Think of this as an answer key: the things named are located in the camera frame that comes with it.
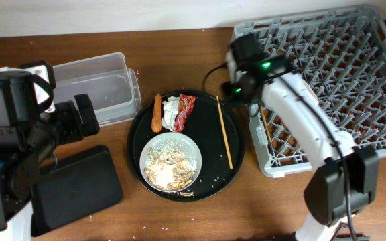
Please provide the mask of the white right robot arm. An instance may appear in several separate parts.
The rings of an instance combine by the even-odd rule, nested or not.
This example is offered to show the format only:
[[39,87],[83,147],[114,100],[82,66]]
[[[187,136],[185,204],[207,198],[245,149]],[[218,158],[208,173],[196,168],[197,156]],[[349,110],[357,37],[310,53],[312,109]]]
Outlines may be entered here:
[[266,57],[247,34],[233,40],[226,55],[228,82],[222,84],[229,107],[262,102],[283,121],[300,144],[314,175],[304,190],[309,210],[293,240],[335,240],[342,228],[357,240],[352,217],[375,201],[379,157],[358,148],[320,108],[315,94],[283,55]]

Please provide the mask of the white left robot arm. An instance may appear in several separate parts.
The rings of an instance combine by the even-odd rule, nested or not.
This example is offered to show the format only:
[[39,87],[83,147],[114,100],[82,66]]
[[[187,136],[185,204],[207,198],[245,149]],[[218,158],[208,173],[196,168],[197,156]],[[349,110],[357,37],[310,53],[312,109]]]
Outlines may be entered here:
[[40,163],[100,130],[87,94],[56,104],[55,88],[43,60],[0,69],[0,240],[30,240]]

